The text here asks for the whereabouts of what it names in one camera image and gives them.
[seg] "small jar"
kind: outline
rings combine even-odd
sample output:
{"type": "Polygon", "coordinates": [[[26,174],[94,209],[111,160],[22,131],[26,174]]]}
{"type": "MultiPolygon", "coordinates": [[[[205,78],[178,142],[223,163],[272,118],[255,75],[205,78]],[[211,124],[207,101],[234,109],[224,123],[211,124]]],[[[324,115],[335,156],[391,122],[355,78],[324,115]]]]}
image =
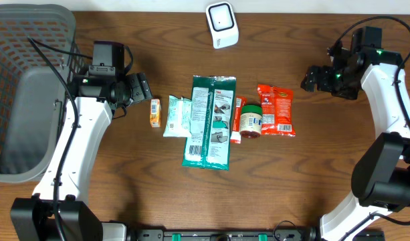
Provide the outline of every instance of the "small jar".
{"type": "Polygon", "coordinates": [[[240,135],[255,139],[261,136],[263,109],[260,106],[245,105],[240,116],[240,135]]]}

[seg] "package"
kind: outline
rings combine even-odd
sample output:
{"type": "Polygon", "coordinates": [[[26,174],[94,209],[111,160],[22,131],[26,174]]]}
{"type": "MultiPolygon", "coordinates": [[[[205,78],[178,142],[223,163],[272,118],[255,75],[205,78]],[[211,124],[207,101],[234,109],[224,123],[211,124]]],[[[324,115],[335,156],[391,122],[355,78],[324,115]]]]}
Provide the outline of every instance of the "package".
{"type": "Polygon", "coordinates": [[[257,87],[263,108],[262,135],[288,135],[295,137],[291,122],[292,90],[259,84],[257,87]]]}
{"type": "Polygon", "coordinates": [[[151,127],[161,126],[161,112],[162,106],[159,99],[152,99],[150,106],[150,124],[151,127]]]}
{"type": "Polygon", "coordinates": [[[240,133],[239,133],[239,124],[240,124],[240,114],[242,111],[243,106],[247,102],[247,98],[238,96],[236,97],[236,109],[234,112],[234,120],[233,120],[233,130],[231,131],[230,142],[240,144],[240,133]]]}
{"type": "Polygon", "coordinates": [[[191,100],[169,96],[166,129],[164,137],[191,137],[191,100]]]}
{"type": "Polygon", "coordinates": [[[194,76],[191,137],[185,143],[183,166],[229,169],[235,89],[235,77],[194,76]]]}

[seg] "snack bag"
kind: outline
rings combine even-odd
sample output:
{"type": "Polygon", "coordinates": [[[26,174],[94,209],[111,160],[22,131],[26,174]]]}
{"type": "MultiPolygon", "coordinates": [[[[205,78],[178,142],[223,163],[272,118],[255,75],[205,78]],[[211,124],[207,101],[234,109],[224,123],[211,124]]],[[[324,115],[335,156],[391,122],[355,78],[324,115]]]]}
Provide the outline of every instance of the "snack bag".
{"type": "Polygon", "coordinates": [[[150,106],[150,124],[151,127],[161,126],[161,111],[162,106],[160,105],[159,99],[152,99],[150,106]]]}
{"type": "Polygon", "coordinates": [[[231,131],[230,142],[240,144],[240,133],[239,133],[239,126],[240,126],[240,114],[242,111],[243,106],[245,105],[247,99],[242,96],[236,97],[236,110],[234,113],[234,121],[233,121],[233,130],[231,131]]]}
{"type": "Polygon", "coordinates": [[[267,84],[257,87],[263,108],[262,135],[288,135],[295,137],[291,122],[292,90],[267,84]]]}

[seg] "white sensor device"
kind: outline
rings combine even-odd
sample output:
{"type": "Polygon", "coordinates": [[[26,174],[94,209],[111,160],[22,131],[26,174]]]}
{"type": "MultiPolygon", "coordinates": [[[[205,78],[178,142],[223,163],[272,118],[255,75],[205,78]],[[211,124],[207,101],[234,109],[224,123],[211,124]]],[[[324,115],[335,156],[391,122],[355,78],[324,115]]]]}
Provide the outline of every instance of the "white sensor device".
{"type": "Polygon", "coordinates": [[[225,48],[237,43],[239,29],[230,3],[223,1],[207,6],[206,18],[214,48],[225,48]]]}

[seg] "small orange box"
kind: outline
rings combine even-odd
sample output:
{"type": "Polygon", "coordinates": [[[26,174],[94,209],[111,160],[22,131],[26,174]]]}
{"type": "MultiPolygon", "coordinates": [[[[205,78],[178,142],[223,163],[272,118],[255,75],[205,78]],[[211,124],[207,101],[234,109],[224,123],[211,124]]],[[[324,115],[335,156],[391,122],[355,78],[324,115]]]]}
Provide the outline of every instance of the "small orange box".
{"type": "Polygon", "coordinates": [[[150,124],[151,127],[161,126],[161,111],[162,106],[160,105],[159,99],[152,99],[150,106],[150,124]]]}

